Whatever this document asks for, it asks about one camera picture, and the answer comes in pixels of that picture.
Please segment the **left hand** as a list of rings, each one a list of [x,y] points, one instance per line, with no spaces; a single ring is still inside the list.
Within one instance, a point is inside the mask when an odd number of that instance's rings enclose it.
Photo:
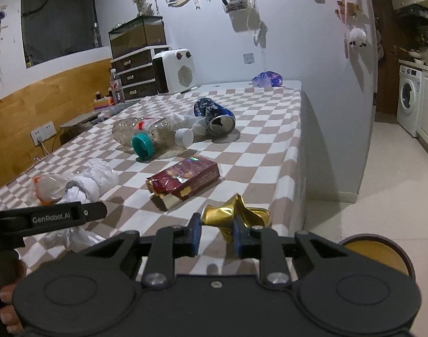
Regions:
[[[13,292],[18,282],[26,276],[26,272],[27,269],[24,262],[17,260],[12,271],[12,283],[1,287],[0,298],[4,303],[4,307],[0,309],[0,320],[7,332],[13,336],[24,330],[13,306]]]

